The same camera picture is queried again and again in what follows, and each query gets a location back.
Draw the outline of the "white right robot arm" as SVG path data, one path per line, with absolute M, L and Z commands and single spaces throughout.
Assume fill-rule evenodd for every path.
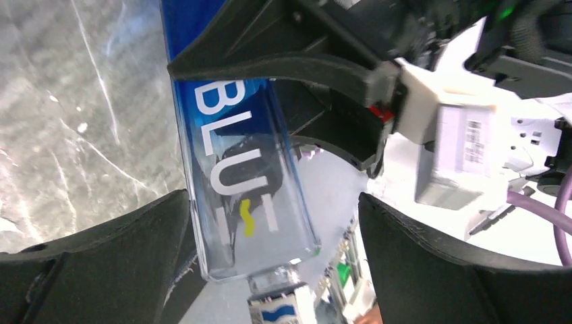
M 168 70 L 177 81 L 276 78 L 294 141 L 373 177 L 413 97 L 397 59 L 433 70 L 481 18 L 470 72 L 523 98 L 571 90 L 570 1 L 226 1 Z

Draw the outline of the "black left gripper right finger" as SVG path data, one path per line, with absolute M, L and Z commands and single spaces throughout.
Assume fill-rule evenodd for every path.
M 384 323 L 570 323 L 571 269 L 506 256 L 361 193 L 359 223 Z

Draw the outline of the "blue label clear bottle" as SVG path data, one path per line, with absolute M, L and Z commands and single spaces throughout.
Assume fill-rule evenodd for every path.
M 297 265 L 320 240 L 272 82 L 170 76 L 203 278 L 246 279 L 252 323 L 315 323 Z

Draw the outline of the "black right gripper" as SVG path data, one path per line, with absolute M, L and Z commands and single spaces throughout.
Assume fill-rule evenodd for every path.
M 464 29 L 464 1 L 226 1 L 168 70 L 176 80 L 283 79 L 274 88 L 292 143 L 374 179 L 393 112 L 348 97 L 390 96 L 395 59 L 431 70 Z

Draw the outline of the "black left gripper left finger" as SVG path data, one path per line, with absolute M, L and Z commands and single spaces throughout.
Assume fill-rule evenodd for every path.
M 178 323 L 206 282 L 176 190 L 100 225 L 1 254 L 2 323 Z

